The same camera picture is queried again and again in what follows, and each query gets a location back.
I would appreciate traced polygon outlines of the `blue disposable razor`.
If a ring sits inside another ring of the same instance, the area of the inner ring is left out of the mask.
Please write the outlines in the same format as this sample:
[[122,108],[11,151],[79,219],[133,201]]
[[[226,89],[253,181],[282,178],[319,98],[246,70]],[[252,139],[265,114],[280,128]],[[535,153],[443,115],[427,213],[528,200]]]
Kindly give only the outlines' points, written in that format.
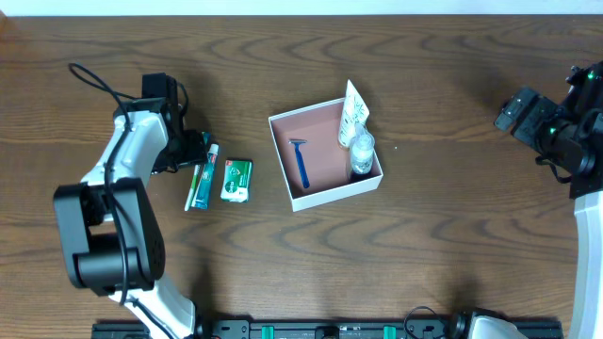
[[309,188],[310,182],[309,182],[309,178],[307,176],[307,171],[305,168],[305,164],[304,164],[303,156],[302,156],[302,152],[301,152],[301,145],[306,143],[306,140],[292,138],[289,140],[289,143],[294,146],[296,161],[297,161],[299,173],[301,176],[302,187]]

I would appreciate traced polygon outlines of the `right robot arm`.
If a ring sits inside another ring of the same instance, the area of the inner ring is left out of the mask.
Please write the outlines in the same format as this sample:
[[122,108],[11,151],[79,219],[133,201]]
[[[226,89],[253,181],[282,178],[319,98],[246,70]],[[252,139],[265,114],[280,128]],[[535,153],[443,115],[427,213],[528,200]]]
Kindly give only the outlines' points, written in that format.
[[602,65],[573,67],[556,104],[523,87],[500,109],[495,126],[535,152],[560,184],[570,186],[578,227],[578,263],[569,337],[602,335]]

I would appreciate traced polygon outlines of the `green white toothbrush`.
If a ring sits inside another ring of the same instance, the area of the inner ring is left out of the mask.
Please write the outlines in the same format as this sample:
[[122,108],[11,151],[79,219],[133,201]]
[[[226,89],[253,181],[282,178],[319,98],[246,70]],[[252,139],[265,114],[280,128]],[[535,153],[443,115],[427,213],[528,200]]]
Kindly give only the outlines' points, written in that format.
[[[209,141],[210,141],[210,138],[211,138],[211,134],[208,133],[208,132],[202,132],[202,136],[203,136],[203,139],[204,139],[204,150],[206,152],[208,152],[208,150],[210,148]],[[204,167],[204,163],[202,163],[201,165],[196,165],[194,167],[194,171],[193,171],[193,175],[192,175],[192,181],[191,181],[191,185],[189,187],[189,191],[188,191],[188,194],[187,194],[187,200],[186,200],[186,203],[185,203],[185,208],[184,208],[185,211],[188,211],[191,208],[191,206],[192,206],[192,203],[193,203],[195,195],[196,195],[196,190],[197,190],[197,187],[198,187],[198,184],[199,184],[200,175],[201,175],[201,171],[202,171],[203,167]]]

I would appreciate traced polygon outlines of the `white cream tube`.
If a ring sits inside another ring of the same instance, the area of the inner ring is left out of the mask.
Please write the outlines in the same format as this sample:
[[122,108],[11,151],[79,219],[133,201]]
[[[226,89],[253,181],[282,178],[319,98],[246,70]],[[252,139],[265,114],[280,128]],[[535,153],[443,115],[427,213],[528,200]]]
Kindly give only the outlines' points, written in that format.
[[366,124],[369,109],[356,89],[349,80],[347,82],[346,94],[342,108],[338,131],[338,143],[341,147],[348,149],[356,134],[357,124]]

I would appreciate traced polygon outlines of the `teal toothpaste tube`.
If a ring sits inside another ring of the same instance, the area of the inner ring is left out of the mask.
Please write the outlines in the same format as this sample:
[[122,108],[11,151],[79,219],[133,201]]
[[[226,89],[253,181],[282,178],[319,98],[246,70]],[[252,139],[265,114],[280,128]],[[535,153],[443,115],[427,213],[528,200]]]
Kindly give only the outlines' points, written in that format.
[[209,204],[210,190],[213,182],[214,171],[219,154],[219,145],[212,144],[208,151],[208,160],[200,174],[197,191],[191,203],[192,207],[207,209]]

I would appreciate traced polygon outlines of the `clear spray bottle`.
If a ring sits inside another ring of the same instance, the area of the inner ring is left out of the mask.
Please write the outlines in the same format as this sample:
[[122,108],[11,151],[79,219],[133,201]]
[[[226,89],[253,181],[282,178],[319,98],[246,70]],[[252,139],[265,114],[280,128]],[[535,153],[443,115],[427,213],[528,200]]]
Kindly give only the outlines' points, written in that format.
[[355,124],[355,136],[350,144],[350,181],[365,180],[372,169],[375,139],[362,123]]

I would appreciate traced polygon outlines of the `green Dettol soap bar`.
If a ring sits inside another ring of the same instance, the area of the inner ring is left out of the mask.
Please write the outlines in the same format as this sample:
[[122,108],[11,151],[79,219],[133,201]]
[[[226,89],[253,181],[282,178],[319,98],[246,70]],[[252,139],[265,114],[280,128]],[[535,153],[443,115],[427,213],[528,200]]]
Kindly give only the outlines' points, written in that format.
[[250,160],[227,159],[220,198],[226,202],[247,202],[253,162]]

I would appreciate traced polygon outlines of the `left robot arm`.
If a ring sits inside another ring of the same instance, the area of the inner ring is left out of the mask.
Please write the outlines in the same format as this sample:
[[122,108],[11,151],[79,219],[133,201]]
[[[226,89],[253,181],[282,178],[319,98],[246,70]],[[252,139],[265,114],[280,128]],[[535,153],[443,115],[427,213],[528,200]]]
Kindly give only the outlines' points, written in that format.
[[146,192],[152,175],[207,160],[187,129],[186,90],[165,73],[142,77],[138,98],[114,93],[114,132],[96,165],[53,197],[71,283],[128,308],[153,338],[199,338],[194,302],[165,272],[166,250]]

